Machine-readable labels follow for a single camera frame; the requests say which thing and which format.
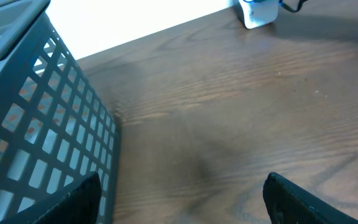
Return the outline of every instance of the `plastic basket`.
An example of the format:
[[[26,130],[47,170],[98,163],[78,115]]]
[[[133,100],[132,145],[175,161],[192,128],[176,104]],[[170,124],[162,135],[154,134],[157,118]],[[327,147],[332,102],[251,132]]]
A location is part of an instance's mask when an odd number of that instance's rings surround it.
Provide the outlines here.
[[[0,1],[0,221],[96,171],[111,223],[119,154],[113,118],[45,13]]]

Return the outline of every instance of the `brown wooden surface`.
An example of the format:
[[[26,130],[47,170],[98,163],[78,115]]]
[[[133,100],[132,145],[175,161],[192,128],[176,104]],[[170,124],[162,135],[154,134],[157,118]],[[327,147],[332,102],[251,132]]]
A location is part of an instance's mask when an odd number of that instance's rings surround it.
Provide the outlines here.
[[[271,171],[358,219],[358,1],[254,30],[226,9],[79,63],[122,121],[115,223],[270,223]]]

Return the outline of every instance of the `perforated basket wall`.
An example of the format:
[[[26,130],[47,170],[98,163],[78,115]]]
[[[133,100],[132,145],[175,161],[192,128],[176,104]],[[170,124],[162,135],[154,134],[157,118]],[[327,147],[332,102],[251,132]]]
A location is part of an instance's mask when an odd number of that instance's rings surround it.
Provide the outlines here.
[[[0,61],[0,220],[96,171],[111,222],[114,120],[43,13]]]

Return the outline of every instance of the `white device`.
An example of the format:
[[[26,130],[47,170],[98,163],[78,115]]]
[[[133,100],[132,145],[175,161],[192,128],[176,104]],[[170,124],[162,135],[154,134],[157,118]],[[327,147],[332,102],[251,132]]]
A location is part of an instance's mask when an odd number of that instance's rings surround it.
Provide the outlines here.
[[[273,22],[278,15],[279,0],[234,0],[234,9],[247,29]]]

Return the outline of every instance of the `white wall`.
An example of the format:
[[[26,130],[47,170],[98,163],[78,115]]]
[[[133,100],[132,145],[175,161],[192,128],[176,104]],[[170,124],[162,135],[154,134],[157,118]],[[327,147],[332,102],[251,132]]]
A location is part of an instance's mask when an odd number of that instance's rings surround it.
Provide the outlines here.
[[[230,5],[231,0],[51,0],[47,14],[79,59]]]

